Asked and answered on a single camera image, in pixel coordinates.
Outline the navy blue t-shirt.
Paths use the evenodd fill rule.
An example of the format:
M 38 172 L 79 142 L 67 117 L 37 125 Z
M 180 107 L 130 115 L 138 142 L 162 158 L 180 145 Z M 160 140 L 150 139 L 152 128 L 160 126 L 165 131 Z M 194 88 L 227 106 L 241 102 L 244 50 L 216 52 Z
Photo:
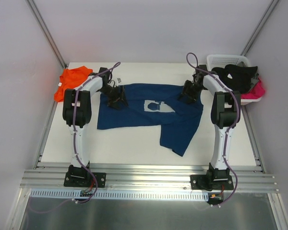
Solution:
M 100 95 L 97 129 L 160 126 L 160 145 L 183 156 L 196 133 L 204 106 L 200 100 L 179 98 L 183 87 L 168 84 L 124 85 L 128 105 L 114 109 Z

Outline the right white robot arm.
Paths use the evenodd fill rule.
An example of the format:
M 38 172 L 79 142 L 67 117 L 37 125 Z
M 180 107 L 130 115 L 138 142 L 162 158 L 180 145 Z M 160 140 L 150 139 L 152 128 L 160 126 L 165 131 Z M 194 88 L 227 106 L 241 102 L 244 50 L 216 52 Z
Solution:
M 192 104 L 202 90 L 213 95 L 211 122 L 215 126 L 214 152 L 206 174 L 191 175 L 193 190 L 234 190 L 228 157 L 233 130 L 240 120 L 240 93 L 232 91 L 217 75 L 197 66 L 193 80 L 186 80 L 178 100 Z

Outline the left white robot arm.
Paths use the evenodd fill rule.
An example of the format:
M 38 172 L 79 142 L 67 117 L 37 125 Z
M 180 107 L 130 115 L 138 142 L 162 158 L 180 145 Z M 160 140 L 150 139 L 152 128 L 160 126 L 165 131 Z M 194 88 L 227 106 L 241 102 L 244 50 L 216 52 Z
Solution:
M 120 109 L 128 107 L 125 87 L 117 83 L 111 85 L 112 71 L 120 65 L 117 62 L 111 68 L 100 68 L 98 73 L 90 73 L 80 86 L 67 89 L 63 99 L 63 120 L 69 127 L 72 138 L 72 161 L 65 175 L 65 187 L 97 186 L 98 180 L 105 173 L 93 175 L 90 171 L 90 146 L 88 127 L 92 118 L 91 97 L 100 92 L 108 98 L 107 106 Z

